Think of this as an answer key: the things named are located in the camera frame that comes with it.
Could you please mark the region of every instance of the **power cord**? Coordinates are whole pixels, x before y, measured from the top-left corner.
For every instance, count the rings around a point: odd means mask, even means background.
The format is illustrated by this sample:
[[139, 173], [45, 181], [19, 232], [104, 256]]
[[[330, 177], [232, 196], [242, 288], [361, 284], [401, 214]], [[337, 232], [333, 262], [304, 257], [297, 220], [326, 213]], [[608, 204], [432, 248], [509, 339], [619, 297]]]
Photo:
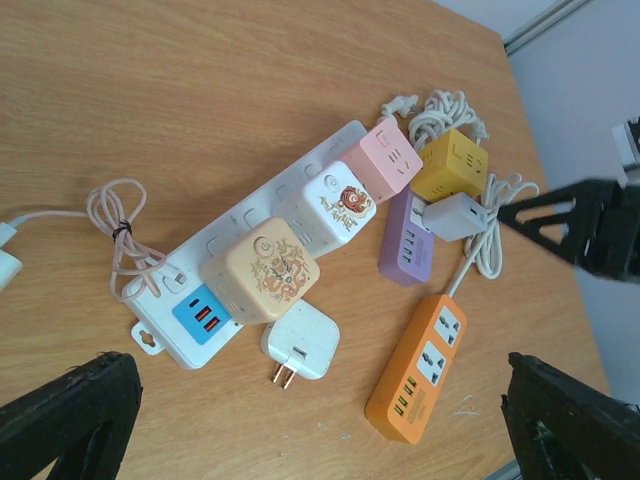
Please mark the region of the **power cord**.
[[[125, 184], [134, 185], [140, 191], [140, 201], [129, 215], [125, 214], [122, 201], [113, 190], [114, 187]], [[60, 216], [89, 218], [98, 230], [113, 238], [115, 248], [111, 264], [111, 279], [109, 281], [111, 294], [118, 301], [126, 302], [139, 297], [145, 289], [149, 288], [153, 295], [159, 297], [160, 289], [156, 280], [152, 277], [152, 273], [160, 273], [163, 277], [179, 284], [183, 284], [186, 281], [186, 276], [179, 269], [167, 264], [167, 257], [164, 253], [147, 247], [133, 239], [131, 224], [144, 207], [146, 201], [147, 192], [139, 181], [133, 178], [118, 178], [89, 193], [86, 212], [44, 210], [41, 212], [27, 213], [5, 224], [5, 228], [15, 232], [15, 229], [25, 221], [38, 217]], [[122, 261], [125, 256], [133, 260], [136, 268], [126, 269], [122, 267]], [[124, 291], [118, 292], [116, 288], [116, 281], [120, 275], [139, 276], [142, 282], [135, 292], [130, 295], [125, 295]]]
[[422, 148], [452, 128], [469, 125], [469, 137], [477, 144], [489, 138], [484, 121], [469, 106], [464, 92], [444, 92], [435, 90], [424, 102], [424, 109], [418, 107], [417, 95], [398, 95], [382, 106], [382, 117], [393, 118], [394, 114], [407, 118], [415, 115], [409, 122], [409, 141], [416, 149]]
[[481, 197], [481, 204], [487, 209], [488, 227], [484, 232], [472, 235], [465, 240], [464, 254], [467, 260], [447, 290], [447, 295], [450, 297], [453, 297], [462, 279], [474, 263], [483, 277], [489, 280], [498, 278], [502, 272], [502, 241], [498, 210], [502, 205], [511, 203], [520, 192], [527, 188], [535, 190], [535, 195], [540, 193], [540, 188], [536, 183], [523, 182], [522, 175], [519, 173], [509, 175], [504, 180], [496, 180], [496, 178], [495, 174], [489, 174], [486, 189]]

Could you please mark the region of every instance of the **plug prongs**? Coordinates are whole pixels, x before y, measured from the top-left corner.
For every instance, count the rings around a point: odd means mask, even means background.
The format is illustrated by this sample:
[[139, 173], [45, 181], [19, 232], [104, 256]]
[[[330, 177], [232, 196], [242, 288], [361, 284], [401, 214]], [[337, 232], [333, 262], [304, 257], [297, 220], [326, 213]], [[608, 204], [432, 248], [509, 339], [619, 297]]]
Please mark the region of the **plug prongs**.
[[276, 367], [276, 371], [273, 372], [273, 377], [271, 378], [272, 383], [276, 383], [278, 381], [278, 377], [282, 373], [283, 369], [284, 369], [284, 365], [282, 363], [278, 363], [278, 366]]
[[289, 370], [289, 373], [287, 373], [287, 376], [284, 377], [284, 384], [282, 385], [282, 389], [286, 390], [287, 387], [289, 386], [289, 384], [291, 383], [291, 381], [293, 380], [293, 377], [296, 376], [296, 372], [293, 370]]
[[287, 370], [287, 374], [284, 377], [284, 383], [282, 384], [282, 389], [286, 390], [287, 387], [291, 384], [291, 382], [293, 381], [293, 377], [296, 376], [296, 370], [291, 369], [289, 367], [285, 367], [284, 364], [282, 363], [278, 363], [278, 366], [276, 367], [276, 371], [273, 372], [273, 377], [271, 378], [271, 382], [272, 383], [276, 383], [278, 381], [278, 378], [280, 378], [280, 374], [284, 371]]

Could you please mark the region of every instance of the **blue usb panel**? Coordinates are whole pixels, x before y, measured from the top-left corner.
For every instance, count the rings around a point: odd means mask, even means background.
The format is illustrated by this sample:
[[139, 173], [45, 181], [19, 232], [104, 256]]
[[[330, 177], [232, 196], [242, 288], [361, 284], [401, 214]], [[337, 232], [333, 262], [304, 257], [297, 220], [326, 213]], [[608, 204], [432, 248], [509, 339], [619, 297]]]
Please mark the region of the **blue usb panel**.
[[187, 332], [200, 345], [204, 345], [231, 320], [211, 290], [202, 284], [172, 310]]

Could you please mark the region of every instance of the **wooden table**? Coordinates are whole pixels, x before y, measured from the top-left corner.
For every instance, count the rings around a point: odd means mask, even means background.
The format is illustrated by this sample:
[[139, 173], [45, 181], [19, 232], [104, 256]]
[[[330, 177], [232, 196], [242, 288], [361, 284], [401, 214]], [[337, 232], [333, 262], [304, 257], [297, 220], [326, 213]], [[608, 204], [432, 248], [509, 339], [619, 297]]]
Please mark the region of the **wooden table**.
[[[464, 90], [486, 120], [493, 171], [543, 183], [500, 38], [431, 2], [2, 0], [0, 218], [83, 209], [131, 176], [149, 192], [135, 236], [169, 252], [349, 120], [371, 126], [395, 94], [435, 88]], [[422, 442], [383, 439], [365, 402], [418, 299], [461, 261], [438, 241], [428, 284], [380, 276], [386, 213], [319, 260], [306, 299], [342, 340], [324, 379], [287, 391], [269, 382], [260, 326], [198, 371], [143, 354], [107, 287], [111, 240], [32, 220], [5, 246], [25, 268], [0, 295], [0, 403], [131, 352], [145, 390], [122, 479], [477, 479], [513, 457], [508, 352], [606, 389], [572, 270], [503, 230], [503, 275], [473, 271], [456, 294], [469, 328]]]

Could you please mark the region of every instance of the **white power adapter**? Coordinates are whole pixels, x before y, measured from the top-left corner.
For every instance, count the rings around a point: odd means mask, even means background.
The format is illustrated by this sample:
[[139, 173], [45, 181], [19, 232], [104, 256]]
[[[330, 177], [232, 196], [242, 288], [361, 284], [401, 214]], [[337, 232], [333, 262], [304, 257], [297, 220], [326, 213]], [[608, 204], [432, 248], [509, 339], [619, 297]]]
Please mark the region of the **white power adapter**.
[[[0, 247], [16, 234], [16, 229], [7, 223], [0, 223]], [[0, 250], [0, 292], [11, 279], [22, 270], [22, 262], [16, 257]]]
[[457, 193], [427, 205], [422, 224], [445, 242], [484, 232], [489, 224], [487, 210], [466, 193]]
[[273, 383], [284, 369], [288, 370], [282, 385], [286, 389], [296, 374], [307, 380], [324, 377], [339, 341], [336, 322], [298, 300], [280, 320], [265, 328], [260, 346], [265, 355], [278, 362]]

